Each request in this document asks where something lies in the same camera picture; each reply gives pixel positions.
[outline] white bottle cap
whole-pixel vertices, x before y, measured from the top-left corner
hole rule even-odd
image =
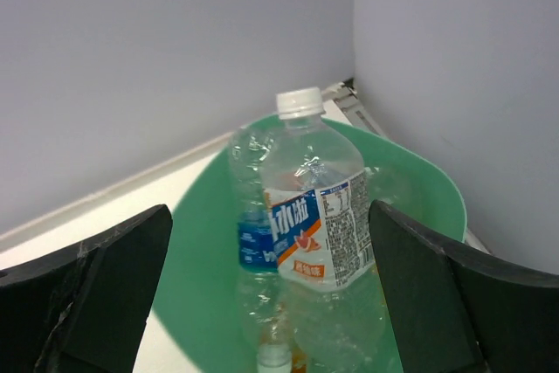
[[[291,373],[293,362],[287,344],[262,344],[259,347],[258,373]]]
[[[322,94],[318,87],[278,93],[276,95],[276,104],[280,120],[324,114]]]

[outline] white wall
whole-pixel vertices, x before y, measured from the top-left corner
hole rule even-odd
[[[369,108],[499,255],[559,273],[559,0],[355,0]]]
[[[353,73],[353,0],[0,0],[0,232]]]

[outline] green plastic bin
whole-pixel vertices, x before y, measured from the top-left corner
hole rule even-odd
[[[464,201],[441,169],[370,132],[326,122],[357,146],[366,166],[382,168],[377,174],[377,186],[385,191],[380,198],[435,231],[464,239]],[[279,124],[275,116],[254,123],[259,128]],[[255,354],[242,336],[234,300],[238,248],[230,185],[227,154],[222,151],[175,210],[154,302],[155,312],[184,354],[208,373],[247,373],[255,367]],[[390,320],[377,354],[376,371],[402,372]]]

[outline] crushed plastic bottle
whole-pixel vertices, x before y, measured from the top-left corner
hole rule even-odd
[[[278,95],[284,121],[260,168],[295,339],[327,371],[370,371],[385,316],[355,146],[321,119],[321,92]]]
[[[258,373],[305,373],[306,359],[294,344],[280,301],[273,236],[259,177],[271,141],[269,133],[242,128],[229,143],[238,214],[238,314],[246,340],[257,351]]]

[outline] blue bottle label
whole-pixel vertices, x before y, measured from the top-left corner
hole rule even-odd
[[[238,257],[242,266],[276,270],[277,259],[273,251],[272,229],[239,223]]]

